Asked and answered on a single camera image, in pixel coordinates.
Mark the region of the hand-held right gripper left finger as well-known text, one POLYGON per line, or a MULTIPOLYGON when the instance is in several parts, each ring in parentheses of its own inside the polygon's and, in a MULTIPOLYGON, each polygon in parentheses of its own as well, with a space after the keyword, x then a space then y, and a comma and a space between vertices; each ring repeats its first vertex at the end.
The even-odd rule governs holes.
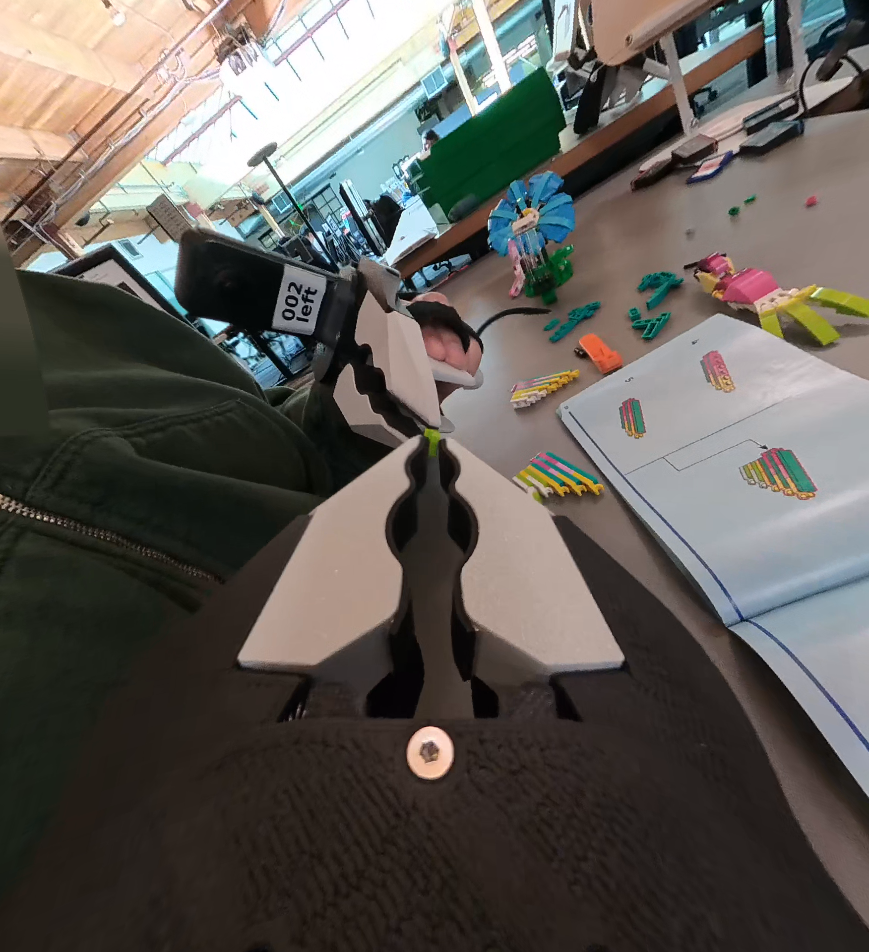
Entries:
POLYGON ((424 437, 394 449, 318 506, 247 640, 241 668, 319 681, 380 681, 402 608, 403 569, 390 542, 396 506, 416 482, 424 437))

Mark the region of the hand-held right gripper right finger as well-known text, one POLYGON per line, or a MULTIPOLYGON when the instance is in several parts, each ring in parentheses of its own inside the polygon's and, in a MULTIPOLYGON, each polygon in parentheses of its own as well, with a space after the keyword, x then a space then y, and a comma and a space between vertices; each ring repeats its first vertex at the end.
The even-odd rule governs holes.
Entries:
POLYGON ((439 445, 453 605, 479 681, 618 670, 625 658, 554 518, 454 439, 439 445))

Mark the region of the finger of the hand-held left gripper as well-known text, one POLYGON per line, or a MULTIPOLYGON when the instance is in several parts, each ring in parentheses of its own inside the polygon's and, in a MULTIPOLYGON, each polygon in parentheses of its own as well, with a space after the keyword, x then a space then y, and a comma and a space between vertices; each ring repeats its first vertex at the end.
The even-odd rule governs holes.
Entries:
POLYGON ((399 429, 381 411, 374 409, 369 395, 358 390, 353 373, 338 375, 333 399, 349 429, 360 437, 391 448, 418 438, 416 428, 403 424, 399 429))
POLYGON ((358 310, 355 342, 370 350, 388 394, 411 418, 427 428, 447 431, 437 383, 457 385, 459 371, 430 357, 412 316, 386 311, 376 300, 365 299, 358 310))

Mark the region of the striped lego wing assembly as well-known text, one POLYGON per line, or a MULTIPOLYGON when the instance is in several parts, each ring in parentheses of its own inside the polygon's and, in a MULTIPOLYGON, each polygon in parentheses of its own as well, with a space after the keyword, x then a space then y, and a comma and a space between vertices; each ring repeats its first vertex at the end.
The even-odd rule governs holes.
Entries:
POLYGON ((569 386, 578 379, 579 375, 578 368, 568 368, 549 375, 517 382, 511 389, 510 406, 516 410, 534 406, 560 389, 569 386))
POLYGON ((539 503, 552 498, 600 496, 605 487, 592 473, 542 451, 512 476, 512 482, 539 503))

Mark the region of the blue lego flower model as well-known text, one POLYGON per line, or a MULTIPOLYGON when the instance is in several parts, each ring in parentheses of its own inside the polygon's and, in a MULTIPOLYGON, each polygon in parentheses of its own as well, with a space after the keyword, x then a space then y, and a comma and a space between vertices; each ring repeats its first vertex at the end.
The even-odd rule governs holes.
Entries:
POLYGON ((550 171, 514 181, 489 215, 489 246, 512 263, 512 298, 525 294, 556 303, 559 289, 572 277, 568 240, 575 213, 563 185, 550 171))

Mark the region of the lego instruction booklet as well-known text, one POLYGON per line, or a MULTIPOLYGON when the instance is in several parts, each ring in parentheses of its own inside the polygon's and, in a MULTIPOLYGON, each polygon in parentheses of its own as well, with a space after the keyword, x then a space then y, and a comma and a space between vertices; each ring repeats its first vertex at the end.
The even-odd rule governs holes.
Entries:
POLYGON ((869 381, 720 314, 558 415, 869 799, 869 381))

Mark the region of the pile of teal lego pieces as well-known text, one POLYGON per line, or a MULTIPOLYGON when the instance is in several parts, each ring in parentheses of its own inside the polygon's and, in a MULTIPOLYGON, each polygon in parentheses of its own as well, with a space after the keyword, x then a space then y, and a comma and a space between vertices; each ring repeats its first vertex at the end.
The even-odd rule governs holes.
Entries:
MULTIPOLYGON (((657 271, 644 275, 637 285, 637 291, 648 293, 642 306, 634 306, 627 311, 627 317, 632 330, 640 334, 643 341, 652 341, 663 331, 671 319, 668 311, 660 308, 665 305, 669 295, 683 285, 684 279, 670 271, 657 271)), ((568 336, 580 324, 592 319, 601 309, 600 301, 585 303, 568 312, 563 321, 549 322, 544 331, 549 334, 548 340, 557 343, 568 336)))

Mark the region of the pink lego bird model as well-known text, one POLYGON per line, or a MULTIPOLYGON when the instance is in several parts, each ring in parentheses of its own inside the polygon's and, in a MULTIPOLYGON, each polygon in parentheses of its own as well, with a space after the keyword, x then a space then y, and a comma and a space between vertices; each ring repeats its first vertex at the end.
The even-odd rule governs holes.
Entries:
POLYGON ((733 310, 756 316, 760 327, 782 339, 783 320, 794 321, 813 342, 829 346, 840 333, 816 310, 829 308, 839 315, 869 319, 869 299, 850 292, 808 285, 801 289, 781 287, 774 276, 761 268, 736 268, 722 253, 712 254, 684 267, 704 292, 733 310))

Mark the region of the person's left hand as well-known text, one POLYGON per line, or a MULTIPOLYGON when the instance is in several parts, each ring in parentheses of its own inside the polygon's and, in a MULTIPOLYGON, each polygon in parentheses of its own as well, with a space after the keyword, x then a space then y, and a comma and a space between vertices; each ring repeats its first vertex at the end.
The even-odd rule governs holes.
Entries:
POLYGON ((421 327, 430 358, 476 375, 483 358, 482 341, 444 295, 421 294, 408 304, 408 310, 421 327))

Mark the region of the orange brick separator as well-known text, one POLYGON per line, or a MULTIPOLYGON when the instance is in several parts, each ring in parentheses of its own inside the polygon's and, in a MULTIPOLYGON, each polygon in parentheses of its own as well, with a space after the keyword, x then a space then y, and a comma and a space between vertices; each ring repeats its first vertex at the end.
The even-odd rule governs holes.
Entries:
POLYGON ((589 333, 582 336, 576 345, 577 355, 583 355, 596 367, 598 372, 607 376, 624 366, 624 361, 618 351, 608 346, 597 334, 589 333))

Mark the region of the green partition screen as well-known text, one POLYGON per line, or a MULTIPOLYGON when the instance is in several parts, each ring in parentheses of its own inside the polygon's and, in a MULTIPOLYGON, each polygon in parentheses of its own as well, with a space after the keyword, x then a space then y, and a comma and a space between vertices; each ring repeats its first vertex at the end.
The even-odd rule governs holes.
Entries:
POLYGON ((555 156, 565 126, 551 79, 544 70, 533 71, 435 142, 418 164, 422 202, 444 212, 469 197, 486 202, 555 156))

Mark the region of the white tabletop stand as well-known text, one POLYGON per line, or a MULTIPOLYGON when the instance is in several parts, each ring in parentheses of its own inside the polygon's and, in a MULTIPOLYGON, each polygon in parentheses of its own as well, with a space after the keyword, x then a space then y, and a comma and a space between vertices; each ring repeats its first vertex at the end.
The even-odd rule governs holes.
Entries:
POLYGON ((662 50, 668 72, 668 83, 674 92, 680 124, 683 133, 689 138, 694 135, 698 127, 698 120, 690 106, 689 92, 680 65, 675 35, 672 32, 662 35, 659 38, 659 47, 662 50))

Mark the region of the large tilted wooden tabletop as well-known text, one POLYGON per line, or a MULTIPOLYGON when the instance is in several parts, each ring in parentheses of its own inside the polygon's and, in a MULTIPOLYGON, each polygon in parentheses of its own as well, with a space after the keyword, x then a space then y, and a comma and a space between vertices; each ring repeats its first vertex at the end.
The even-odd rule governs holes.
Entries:
POLYGON ((593 46, 606 65, 621 65, 727 1, 592 1, 593 46))

